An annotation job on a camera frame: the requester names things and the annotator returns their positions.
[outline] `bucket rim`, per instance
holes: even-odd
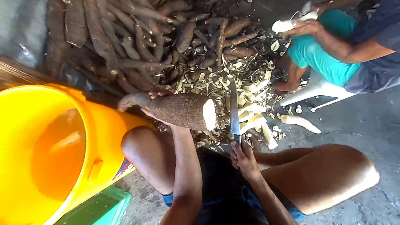
[[[27,89],[36,89],[36,90],[46,90],[46,91],[52,91],[55,92],[57,94],[61,94],[64,95],[65,97],[67,97],[69,99],[69,101],[76,107],[76,109],[79,112],[79,115],[82,118],[84,127],[85,127],[85,140],[86,140],[86,144],[85,144],[85,155],[84,155],[84,160],[82,163],[82,167],[81,170],[79,172],[79,176],[77,178],[77,180],[75,181],[75,184],[73,186],[73,188],[71,189],[71,191],[69,192],[68,196],[66,197],[66,199],[64,200],[64,202],[60,205],[60,207],[53,213],[53,215],[51,215],[45,222],[43,225],[53,225],[56,221],[58,221],[60,219],[60,217],[62,216],[62,212],[66,209],[66,207],[68,206],[68,204],[71,202],[72,198],[75,196],[77,190],[78,190],[78,186],[80,185],[80,183],[83,180],[83,175],[84,175],[84,168],[88,165],[88,138],[89,138],[89,134],[88,134],[88,124],[91,123],[90,119],[89,119],[89,115],[88,113],[85,112],[85,110],[83,110],[85,107],[84,103],[80,102],[78,100],[78,98],[76,96],[73,96],[69,93],[67,93],[66,91],[57,88],[57,86],[60,87],[66,87],[66,86],[62,86],[62,85],[58,85],[58,84],[50,84],[52,86],[46,86],[46,85],[21,85],[21,86],[16,86],[16,87],[12,87],[6,90],[3,90],[0,92],[0,98],[4,95],[4,94],[8,94],[10,92],[14,92],[14,91],[18,91],[18,90],[27,90]],[[82,94],[82,91],[74,89],[74,88],[70,88],[73,89],[74,91],[79,91],[80,94],[84,97],[84,95]]]

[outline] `green object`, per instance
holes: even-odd
[[[66,213],[55,225],[119,225],[131,197],[110,186]]]

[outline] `concrete floor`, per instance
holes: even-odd
[[[272,21],[290,17],[300,9],[304,1],[254,0],[251,8],[261,18],[264,26]],[[326,98],[300,102],[302,117],[322,130],[313,134],[296,125],[283,125],[280,121],[268,121],[278,125],[287,134],[278,152],[287,148],[312,147],[326,143],[352,146],[364,152],[380,173],[380,182],[330,209],[309,215],[303,225],[397,225],[400,224],[400,87],[376,94],[353,96],[310,112],[307,107],[318,105]],[[168,209],[157,193],[138,172],[134,171],[117,184],[131,192],[133,198],[121,225],[158,224]]]

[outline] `knee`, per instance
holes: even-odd
[[[154,136],[153,130],[149,127],[135,127],[125,133],[121,141],[121,149],[125,156],[140,151],[141,146]]]
[[[379,182],[380,176],[374,163],[362,152],[347,145],[322,145],[327,157],[334,158],[339,165],[358,176],[364,185],[372,187]]]

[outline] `teal shorts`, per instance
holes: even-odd
[[[348,40],[357,22],[340,10],[324,12],[318,19],[324,27],[343,40]],[[330,83],[344,87],[360,67],[360,63],[344,63],[330,56],[311,35],[292,37],[288,54],[300,68],[312,67]]]

